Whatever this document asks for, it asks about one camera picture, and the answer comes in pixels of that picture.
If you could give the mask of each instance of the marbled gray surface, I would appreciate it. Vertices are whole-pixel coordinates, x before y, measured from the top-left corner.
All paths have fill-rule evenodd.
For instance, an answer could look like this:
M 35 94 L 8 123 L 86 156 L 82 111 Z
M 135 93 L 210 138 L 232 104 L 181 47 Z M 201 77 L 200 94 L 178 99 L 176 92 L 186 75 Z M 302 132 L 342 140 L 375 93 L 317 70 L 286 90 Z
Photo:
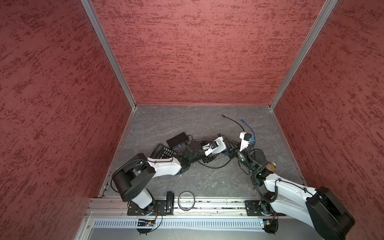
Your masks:
M 268 161 L 276 164 L 275 173 L 288 180 L 300 183 L 300 178 L 282 143 L 272 115 L 266 106 L 187 106 L 187 105 L 140 105 L 125 142 L 116 169 L 137 153 L 150 156 L 160 142 L 185 132 L 194 139 L 214 140 L 220 132 L 228 138 L 240 141 L 241 128 L 220 116 L 223 114 L 238 121 L 246 132 L 251 130 L 240 122 L 242 118 L 255 131 L 255 147 L 261 148 Z M 209 163 L 218 167 L 228 161 L 224 157 Z M 165 197 L 167 191 L 178 196 L 191 191 L 196 197 L 257 197 L 252 189 L 250 176 L 238 166 L 237 159 L 221 169 L 209 169 L 199 163 L 177 176 L 161 176 L 152 179 L 147 188 L 154 197 Z M 108 189 L 105 195 L 118 195 Z

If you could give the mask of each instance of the blue cable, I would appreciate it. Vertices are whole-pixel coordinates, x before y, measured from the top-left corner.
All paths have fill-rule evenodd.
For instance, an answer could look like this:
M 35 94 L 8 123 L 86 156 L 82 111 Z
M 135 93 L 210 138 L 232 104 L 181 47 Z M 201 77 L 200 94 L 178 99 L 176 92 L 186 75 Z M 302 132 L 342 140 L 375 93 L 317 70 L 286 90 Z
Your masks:
M 251 131 L 253 133 L 253 137 L 256 138 L 256 135 L 255 135 L 255 132 L 253 131 L 253 129 L 246 122 L 244 122 L 243 119 L 240 118 L 240 121 L 242 121 L 247 127 L 249 127 L 251 129 Z

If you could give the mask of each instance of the metal edge strip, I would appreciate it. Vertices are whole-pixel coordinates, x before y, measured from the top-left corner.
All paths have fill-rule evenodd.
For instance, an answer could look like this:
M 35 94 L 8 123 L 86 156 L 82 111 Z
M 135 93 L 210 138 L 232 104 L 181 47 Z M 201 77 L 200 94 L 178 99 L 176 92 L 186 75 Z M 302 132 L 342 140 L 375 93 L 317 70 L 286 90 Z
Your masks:
M 283 82 L 281 83 L 279 89 L 277 90 L 275 96 L 273 97 L 270 103 L 270 108 L 272 110 L 275 108 L 277 102 L 283 95 L 285 89 L 287 88 L 288 84 L 290 83 L 291 79 L 293 78 L 294 74 L 299 68 L 305 55 L 308 53 L 309 49 L 311 48 L 314 40 L 316 39 L 322 27 L 324 26 L 325 21 L 328 19 L 329 15 L 331 14 L 337 2 L 338 0 L 327 0 L 324 3 L 324 6 L 320 10 L 319 15 L 317 16 L 315 22 L 313 23 L 312 28 L 310 29 L 307 37 L 305 38 L 303 45 L 301 46 L 296 58 L 294 59 L 291 67 L 289 68 L 287 74 L 283 79 Z
M 275 113 L 273 112 L 272 109 L 270 109 L 270 112 L 271 112 L 273 121 L 274 121 L 275 124 L 276 124 L 277 131 L 278 131 L 279 134 L 280 134 L 281 140 L 283 141 L 283 144 L 284 144 L 284 146 L 285 146 L 285 149 L 287 150 L 287 153 L 288 153 L 288 155 L 289 155 L 289 157 L 290 157 L 290 159 L 291 159 L 291 161 L 292 161 L 294 167 L 296 168 L 296 171 L 297 171 L 297 173 L 298 173 L 298 175 L 299 175 L 299 178 L 300 178 L 301 181 L 303 182 L 303 185 L 308 186 L 308 185 L 307 185 L 307 182 L 306 182 L 305 179 L 304 179 L 303 173 L 301 172 L 301 170 L 300 170 L 300 168 L 299 168 L 299 165 L 297 164 L 296 158 L 295 158 L 295 156 L 293 155 L 293 152 L 292 152 L 292 150 L 291 150 L 291 147 L 289 146 L 289 143 L 288 143 L 288 141 L 287 141 L 287 139 L 286 139 L 286 137 L 285 137 L 285 135 L 284 135 L 283 129 L 281 128 L 280 123 L 279 123 L 279 121 L 278 121 L 277 118 L 276 118 Z
M 135 112 L 136 112 L 136 109 L 132 109 L 131 114 L 129 115 L 127 124 L 125 125 L 124 131 L 123 131 L 123 133 L 121 135 L 118 147 L 116 148 L 116 152 L 115 152 L 115 154 L 113 156 L 112 162 L 111 162 L 111 164 L 109 166 L 107 175 L 105 176 L 105 179 L 104 179 L 104 182 L 103 182 L 103 186 L 101 187 L 101 190 L 100 190 L 100 193 L 99 193 L 98 197 L 103 197 L 104 192 L 107 190 L 106 187 L 107 187 L 109 181 L 111 180 L 112 172 L 115 171 L 115 167 L 116 167 L 116 164 L 117 164 L 117 162 L 119 160 L 119 157 L 120 157 L 120 154 L 121 154 L 121 150 L 122 150 L 122 148 L 124 146 L 125 140 L 127 139 L 129 129 L 131 128 Z
M 111 48 L 111 45 L 109 44 L 109 41 L 107 39 L 107 36 L 105 35 L 105 32 L 103 30 L 103 27 L 101 26 L 101 23 L 99 21 L 99 18 L 97 17 L 96 11 L 92 5 L 91 0 L 81 0 L 81 3 L 85 9 L 85 12 L 88 15 L 89 20 L 91 21 L 91 24 L 93 26 L 93 29 L 96 32 L 97 37 L 100 40 L 100 43 L 105 51 L 105 54 L 107 55 L 109 62 L 111 63 L 111 66 L 113 70 L 115 71 L 115 74 L 121 84 L 121 87 L 129 101 L 129 104 L 131 105 L 132 109 L 136 108 L 136 102 L 133 98 L 133 95 L 131 93 L 131 90 L 129 89 L 128 83 L 125 80 L 124 74 L 121 71 L 121 68 L 119 66 L 119 63 L 116 59 L 115 54 L 113 53 L 113 50 Z

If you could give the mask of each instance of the textured red wall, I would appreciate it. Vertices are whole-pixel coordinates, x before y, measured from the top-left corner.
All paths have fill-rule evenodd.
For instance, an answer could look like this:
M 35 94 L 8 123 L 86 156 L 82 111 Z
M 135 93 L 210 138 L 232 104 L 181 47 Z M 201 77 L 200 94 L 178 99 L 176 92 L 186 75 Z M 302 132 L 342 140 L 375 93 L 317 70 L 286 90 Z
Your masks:
M 79 0 L 0 3 L 0 239 L 73 239 L 130 106 Z
M 384 2 L 339 0 L 275 112 L 304 178 L 384 237 Z
M 263 104 L 325 0 L 94 0 L 137 103 Z

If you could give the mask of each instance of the gray ring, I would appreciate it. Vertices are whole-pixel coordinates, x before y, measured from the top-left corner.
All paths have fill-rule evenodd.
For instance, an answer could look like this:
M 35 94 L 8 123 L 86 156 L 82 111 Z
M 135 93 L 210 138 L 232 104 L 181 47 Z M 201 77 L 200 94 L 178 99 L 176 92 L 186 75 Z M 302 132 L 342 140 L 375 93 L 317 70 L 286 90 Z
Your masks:
M 183 194 L 185 194 L 185 193 L 189 193 L 189 194 L 191 194 L 192 197 L 193 197 L 193 204 L 192 204 L 192 206 L 189 207 L 189 208 L 183 208 L 182 206 L 180 206 L 180 198 L 181 198 L 181 196 L 183 196 Z M 181 210 L 183 210 L 183 211 L 189 211 L 189 210 L 191 210 L 191 209 L 193 208 L 193 206 L 195 205 L 195 196 L 194 196 L 190 191 L 184 191 L 184 192 L 182 192 L 182 193 L 180 194 L 179 198 L 177 199 L 177 204 L 179 205 L 179 208 L 180 208 Z

